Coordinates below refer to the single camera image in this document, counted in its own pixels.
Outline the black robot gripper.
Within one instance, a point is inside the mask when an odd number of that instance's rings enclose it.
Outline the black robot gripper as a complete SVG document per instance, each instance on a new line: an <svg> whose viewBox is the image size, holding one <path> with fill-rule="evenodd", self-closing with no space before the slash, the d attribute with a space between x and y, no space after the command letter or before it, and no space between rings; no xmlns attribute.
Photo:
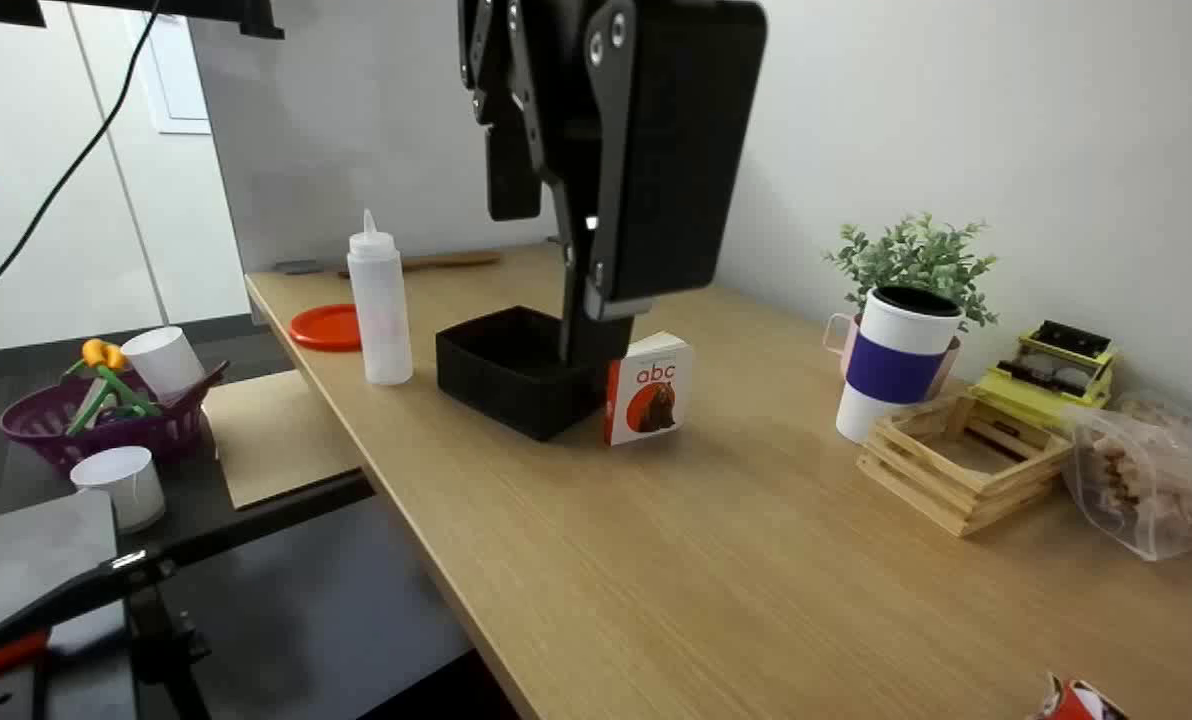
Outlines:
<svg viewBox="0 0 1192 720"><path fill-rule="evenodd" d="M559 360L616 360L633 317L715 277L768 15L755 0L455 0L487 215L552 192Z"/></svg>

